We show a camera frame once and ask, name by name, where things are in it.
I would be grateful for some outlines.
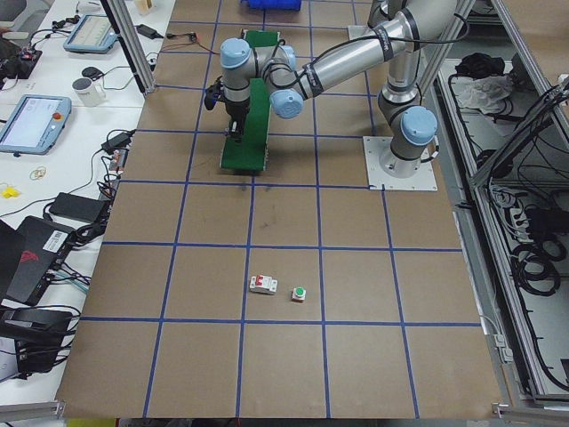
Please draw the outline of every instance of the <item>black mouse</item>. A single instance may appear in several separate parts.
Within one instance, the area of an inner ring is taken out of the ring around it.
[[[98,68],[87,67],[87,68],[84,68],[83,71],[81,71],[81,75],[83,77],[90,78],[94,82],[95,80],[99,80],[101,77],[103,77],[105,75],[105,73],[103,73]]]

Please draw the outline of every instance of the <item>white mounting plate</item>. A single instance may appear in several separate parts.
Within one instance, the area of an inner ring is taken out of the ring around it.
[[[380,154],[389,149],[391,138],[378,136],[365,136],[365,164],[367,166],[367,181],[370,189],[406,191],[437,191],[437,181],[431,163],[421,164],[419,170],[410,178],[396,178],[383,171],[380,166]],[[422,158],[429,153],[425,150]]]
[[[367,26],[365,25],[348,25],[348,37],[350,40],[363,36],[366,31]]]

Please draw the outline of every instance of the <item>red logo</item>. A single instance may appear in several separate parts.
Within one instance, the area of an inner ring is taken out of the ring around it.
[[[39,258],[36,254],[31,251],[24,251],[21,253],[20,263],[28,262],[28,261],[39,261]]]

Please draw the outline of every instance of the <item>barcode sticker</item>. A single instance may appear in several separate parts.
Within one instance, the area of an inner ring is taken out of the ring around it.
[[[45,242],[44,250],[54,253],[58,252],[66,238],[68,238],[68,233],[54,231],[50,238],[47,239],[47,242]]]

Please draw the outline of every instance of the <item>blue joint cap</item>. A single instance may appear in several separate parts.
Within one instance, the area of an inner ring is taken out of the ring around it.
[[[403,113],[401,119],[401,132],[412,144],[418,147],[431,142],[437,133],[437,118],[424,107],[418,105],[410,107]]]
[[[283,89],[270,94],[270,105],[281,118],[297,117],[304,107],[304,100],[293,89]]]
[[[223,68],[241,67],[251,56],[251,46],[243,38],[228,38],[221,44],[221,66]]]
[[[294,52],[293,47],[285,44],[284,46],[281,46],[281,49],[283,49],[283,51],[286,53],[286,57],[288,58],[288,65],[292,69],[296,69],[296,53]]]

